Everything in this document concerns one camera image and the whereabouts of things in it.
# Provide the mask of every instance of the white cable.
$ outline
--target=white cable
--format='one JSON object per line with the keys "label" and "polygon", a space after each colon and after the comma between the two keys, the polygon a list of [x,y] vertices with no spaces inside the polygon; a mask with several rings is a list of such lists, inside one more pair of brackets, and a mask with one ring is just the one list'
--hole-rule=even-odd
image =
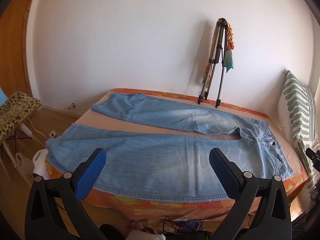
{"label": "white cable", "polygon": [[28,118],[28,120],[29,120],[29,122],[31,123],[32,128],[33,128],[36,132],[40,133],[43,137],[45,137],[45,138],[47,138],[47,139],[50,139],[49,137],[45,136],[42,132],[38,131],[38,130],[33,126],[33,123],[31,122],[30,118]]}

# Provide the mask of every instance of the green and white patterned pillow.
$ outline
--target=green and white patterned pillow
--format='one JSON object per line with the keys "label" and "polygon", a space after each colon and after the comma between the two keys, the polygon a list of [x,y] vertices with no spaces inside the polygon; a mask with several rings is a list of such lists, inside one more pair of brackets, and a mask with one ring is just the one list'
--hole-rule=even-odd
{"label": "green and white patterned pillow", "polygon": [[306,156],[307,148],[317,151],[318,127],[316,105],[312,91],[288,70],[284,88],[278,103],[281,130],[300,158],[307,174],[307,187],[313,189],[320,173],[312,167]]}

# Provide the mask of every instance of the blue gripper pad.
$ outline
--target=blue gripper pad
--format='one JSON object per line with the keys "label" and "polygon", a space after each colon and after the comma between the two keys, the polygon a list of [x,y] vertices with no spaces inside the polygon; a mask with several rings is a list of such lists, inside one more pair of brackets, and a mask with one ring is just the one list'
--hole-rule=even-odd
{"label": "blue gripper pad", "polygon": [[230,162],[219,148],[210,151],[209,162],[228,197],[237,200],[240,197],[240,181],[231,169],[234,169],[238,175],[241,170],[235,163]]}
{"label": "blue gripper pad", "polygon": [[88,197],[93,185],[106,164],[106,152],[101,149],[76,182],[75,196],[78,201]]}

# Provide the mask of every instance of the wooden door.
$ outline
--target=wooden door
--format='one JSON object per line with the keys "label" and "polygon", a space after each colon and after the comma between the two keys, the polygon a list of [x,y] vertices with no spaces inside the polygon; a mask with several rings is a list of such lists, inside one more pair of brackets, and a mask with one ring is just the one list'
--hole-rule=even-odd
{"label": "wooden door", "polygon": [[32,0],[12,0],[0,18],[0,87],[9,96],[32,96],[26,61],[26,31]]}

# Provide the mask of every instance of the leopard print cushion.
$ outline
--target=leopard print cushion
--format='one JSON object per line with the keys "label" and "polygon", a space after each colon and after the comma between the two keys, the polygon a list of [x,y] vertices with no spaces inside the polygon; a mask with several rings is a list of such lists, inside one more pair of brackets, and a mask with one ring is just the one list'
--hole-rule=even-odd
{"label": "leopard print cushion", "polygon": [[15,92],[0,106],[0,142],[33,111],[41,106],[41,101],[25,93]]}

